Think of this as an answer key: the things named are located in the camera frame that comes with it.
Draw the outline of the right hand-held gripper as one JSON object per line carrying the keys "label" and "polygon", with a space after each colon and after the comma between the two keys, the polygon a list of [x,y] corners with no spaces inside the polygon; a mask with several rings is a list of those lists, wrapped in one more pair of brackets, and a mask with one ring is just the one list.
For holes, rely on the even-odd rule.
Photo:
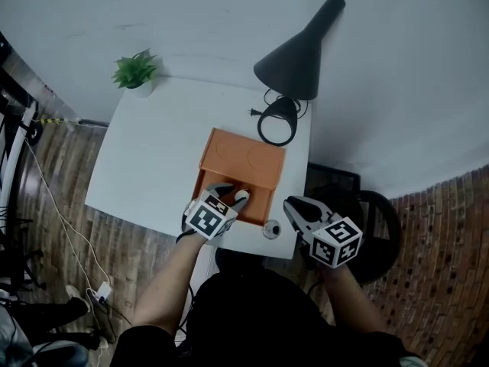
{"label": "right hand-held gripper", "polygon": [[323,202],[305,196],[289,196],[283,211],[303,240],[300,254],[307,268],[316,263],[338,268],[357,256],[363,233],[350,218],[332,221],[335,214]]}

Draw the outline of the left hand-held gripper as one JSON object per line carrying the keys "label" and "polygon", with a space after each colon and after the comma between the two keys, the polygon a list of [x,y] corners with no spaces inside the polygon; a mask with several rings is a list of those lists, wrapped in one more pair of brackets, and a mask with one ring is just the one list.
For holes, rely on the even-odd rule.
{"label": "left hand-held gripper", "polygon": [[185,230],[193,230],[208,240],[224,234],[237,219],[238,213],[248,203],[249,196],[235,196],[231,207],[219,198],[231,193],[235,188],[233,183],[211,183],[201,193],[199,199],[185,213]]}

